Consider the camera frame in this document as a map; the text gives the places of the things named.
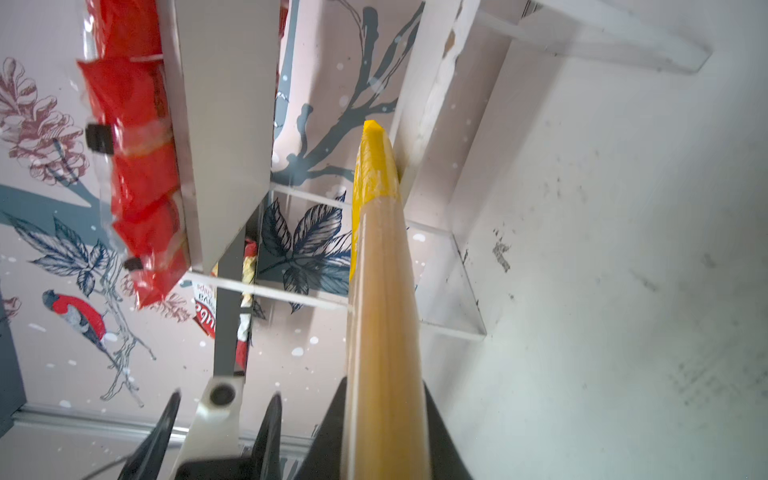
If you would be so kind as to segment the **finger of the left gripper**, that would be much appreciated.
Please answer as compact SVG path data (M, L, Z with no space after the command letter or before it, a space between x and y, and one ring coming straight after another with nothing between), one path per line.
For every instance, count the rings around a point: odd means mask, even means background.
M119 480L156 480L169 445L181 403L181 392L170 396L160 419L150 434L125 462Z
M275 393L268 404L251 450L249 479L282 479L280 461L282 404L280 393Z

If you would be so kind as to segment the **red spaghetti bag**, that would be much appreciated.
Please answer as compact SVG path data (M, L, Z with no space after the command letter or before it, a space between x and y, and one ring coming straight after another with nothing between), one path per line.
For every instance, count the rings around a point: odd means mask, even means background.
M87 56L142 58L162 54L155 0L85 2L93 49Z
M109 223L139 307L163 301L189 268L175 139L159 60L81 61L94 122L88 147L107 158Z

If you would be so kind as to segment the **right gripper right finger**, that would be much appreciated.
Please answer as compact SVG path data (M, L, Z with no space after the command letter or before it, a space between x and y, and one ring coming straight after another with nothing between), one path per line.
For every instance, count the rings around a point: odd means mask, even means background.
M427 385L424 385L424 391L432 479L472 480L473 477L461 459Z

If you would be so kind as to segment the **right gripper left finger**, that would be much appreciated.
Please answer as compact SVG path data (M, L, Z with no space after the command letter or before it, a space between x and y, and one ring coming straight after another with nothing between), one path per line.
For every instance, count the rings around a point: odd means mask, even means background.
M295 480L339 480L347 378L343 377Z

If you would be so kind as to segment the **yellow pasta bag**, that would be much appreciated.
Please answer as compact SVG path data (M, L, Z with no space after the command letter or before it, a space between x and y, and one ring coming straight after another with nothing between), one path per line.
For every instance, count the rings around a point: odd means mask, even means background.
M352 201L344 479L432 476L419 318L392 144L363 127Z

